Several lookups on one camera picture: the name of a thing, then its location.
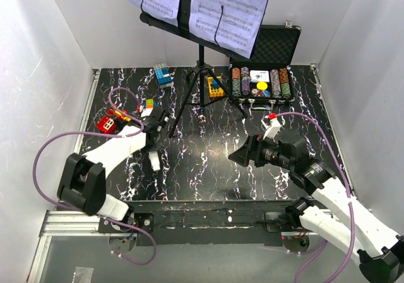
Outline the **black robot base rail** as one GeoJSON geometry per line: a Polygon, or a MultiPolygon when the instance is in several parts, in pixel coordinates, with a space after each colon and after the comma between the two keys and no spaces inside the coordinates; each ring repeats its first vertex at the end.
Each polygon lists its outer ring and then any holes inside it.
{"type": "Polygon", "coordinates": [[[129,236],[138,246],[172,244],[263,244],[310,247],[309,233],[283,216],[290,201],[133,201],[122,224],[101,220],[99,232],[129,236]]]}

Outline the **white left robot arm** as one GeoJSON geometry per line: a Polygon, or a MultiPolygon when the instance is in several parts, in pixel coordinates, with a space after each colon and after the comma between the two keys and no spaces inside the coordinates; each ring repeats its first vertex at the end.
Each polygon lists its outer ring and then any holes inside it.
{"type": "Polygon", "coordinates": [[[155,107],[141,115],[139,124],[128,123],[117,134],[98,148],[83,155],[71,154],[64,165],[57,190],[58,199],[93,216],[112,219],[120,232],[133,228],[134,217],[128,213],[129,205],[106,191],[108,175],[125,159],[138,151],[148,153],[153,171],[161,169],[157,147],[162,143],[161,130],[169,121],[169,112],[155,107]]]}

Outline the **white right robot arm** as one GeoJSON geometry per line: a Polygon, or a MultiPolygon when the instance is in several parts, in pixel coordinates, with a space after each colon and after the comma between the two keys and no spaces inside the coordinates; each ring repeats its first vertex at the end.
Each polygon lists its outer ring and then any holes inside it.
{"type": "Polygon", "coordinates": [[[396,282],[403,275],[403,236],[384,225],[354,196],[348,197],[342,182],[322,161],[309,156],[299,134],[282,133],[277,141],[263,135],[248,136],[229,160],[242,167],[250,161],[288,171],[290,179],[331,214],[325,214],[307,198],[287,206],[279,217],[293,231],[315,232],[359,266],[369,282],[396,282]]]}

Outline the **white microphone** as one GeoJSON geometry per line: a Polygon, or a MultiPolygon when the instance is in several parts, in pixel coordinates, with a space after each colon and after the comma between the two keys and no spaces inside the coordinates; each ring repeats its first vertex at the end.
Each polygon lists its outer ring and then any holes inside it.
{"type": "Polygon", "coordinates": [[[157,151],[150,151],[148,152],[151,168],[154,172],[160,170],[160,158],[157,151]]]}

